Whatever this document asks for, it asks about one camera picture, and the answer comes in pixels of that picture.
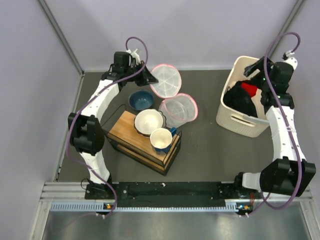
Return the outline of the red and black bra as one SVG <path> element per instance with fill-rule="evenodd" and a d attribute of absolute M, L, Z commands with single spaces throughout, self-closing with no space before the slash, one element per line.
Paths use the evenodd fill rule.
<path fill-rule="evenodd" d="M 223 103 L 233 110 L 257 118 L 257 109 L 252 100 L 257 91 L 258 88 L 249 80 L 237 81 L 233 87 L 228 87 Z"/>

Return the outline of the white mesh laundry bag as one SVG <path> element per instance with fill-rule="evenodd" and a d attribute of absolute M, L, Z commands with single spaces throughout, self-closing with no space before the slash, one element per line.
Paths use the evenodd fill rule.
<path fill-rule="evenodd" d="M 158 80 L 150 88 L 162 99 L 158 110 L 165 116 L 166 126 L 179 128 L 194 121 L 198 117 L 198 106 L 193 97 L 180 92 L 182 77 L 178 69 L 170 64 L 159 64 L 152 69 L 151 74 Z"/>

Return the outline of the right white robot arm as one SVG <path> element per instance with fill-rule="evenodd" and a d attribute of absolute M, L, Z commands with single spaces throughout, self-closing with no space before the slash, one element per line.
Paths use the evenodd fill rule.
<path fill-rule="evenodd" d="M 261 104 L 268 120 L 273 143 L 273 160 L 259 173 L 241 172 L 236 176 L 233 192 L 245 198 L 251 191 L 301 196 L 316 174 L 316 166 L 307 162 L 294 123 L 295 104 L 287 92 L 298 65 L 294 57 L 272 62 L 261 58 L 244 69 L 261 90 Z"/>

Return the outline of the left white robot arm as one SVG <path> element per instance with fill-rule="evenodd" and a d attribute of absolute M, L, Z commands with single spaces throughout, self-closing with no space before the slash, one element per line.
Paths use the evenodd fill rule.
<path fill-rule="evenodd" d="M 85 188 L 87 200 L 113 200 L 117 196 L 102 153 L 105 131 L 101 119 L 109 104 L 128 82 L 139 87 L 158 82 L 138 53 L 129 49 L 115 52 L 113 64 L 102 74 L 90 100 L 77 113 L 68 116 L 69 143 L 83 158 L 80 163 L 90 174 Z"/>

